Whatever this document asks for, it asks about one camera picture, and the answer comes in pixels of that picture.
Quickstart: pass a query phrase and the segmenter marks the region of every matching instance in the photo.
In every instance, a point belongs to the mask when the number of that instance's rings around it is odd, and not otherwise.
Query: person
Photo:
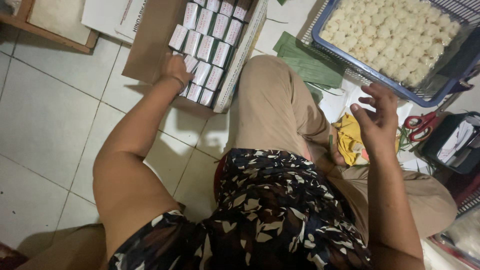
[[[195,224],[143,164],[169,103],[192,79],[182,57],[170,55],[164,75],[95,160],[109,269],[424,269],[420,238],[446,228],[456,206],[432,177],[402,171],[390,90],[362,87],[371,98],[359,101],[376,108],[374,115],[350,107],[370,166],[337,167],[325,176],[309,144],[329,147],[335,130],[284,62],[250,59],[240,77],[239,131],[225,157],[218,208]]]

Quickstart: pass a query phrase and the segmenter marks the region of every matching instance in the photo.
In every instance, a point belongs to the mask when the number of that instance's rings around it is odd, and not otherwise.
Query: bracelet
[[[177,82],[180,84],[180,87],[181,87],[181,91],[183,91],[185,89],[185,84],[183,83],[182,80],[180,80],[179,78],[173,76],[173,75],[165,75],[164,77],[168,77],[168,78],[172,78],[172,79],[175,79],[177,80]]]

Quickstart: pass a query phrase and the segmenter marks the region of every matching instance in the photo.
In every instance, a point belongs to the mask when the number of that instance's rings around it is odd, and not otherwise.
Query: open cardboard box
[[[162,74],[166,53],[171,52],[168,42],[175,26],[183,23],[183,15],[188,2],[188,0],[148,0],[142,22],[123,69],[123,76],[150,85],[158,80]],[[265,23],[267,5],[268,0],[253,0],[252,18],[250,23],[244,26],[233,61],[224,75],[224,83],[217,90],[219,93],[214,100],[213,109],[184,97],[176,97],[172,106],[203,118],[228,111],[241,69],[250,58]]]

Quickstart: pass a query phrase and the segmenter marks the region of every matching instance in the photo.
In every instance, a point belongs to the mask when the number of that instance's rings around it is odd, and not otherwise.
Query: white tile floor
[[[316,14],[306,10],[318,3],[295,0],[280,8],[270,0],[268,18],[289,23],[267,21],[254,54],[274,54],[283,31],[303,36]],[[87,55],[0,25],[0,241],[31,256],[69,228],[98,222],[95,156],[142,97],[135,91],[140,82],[121,75],[129,51],[100,36]],[[477,109],[471,96],[478,92],[462,97],[456,110]],[[231,148],[237,111],[234,102],[228,114],[206,121],[169,109],[145,160],[193,221],[215,208],[214,162]]]

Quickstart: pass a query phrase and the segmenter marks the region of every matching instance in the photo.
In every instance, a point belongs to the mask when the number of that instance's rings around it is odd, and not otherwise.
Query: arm
[[[420,238],[395,152],[397,97],[378,84],[362,90],[372,98],[359,101],[376,108],[370,118],[358,104],[351,106],[371,161],[368,205],[372,265],[375,269],[424,269]]]
[[[169,59],[165,75],[125,115],[98,153],[93,190],[107,234],[107,255],[158,215],[179,209],[162,182],[145,165],[169,103],[192,75],[180,56]]]

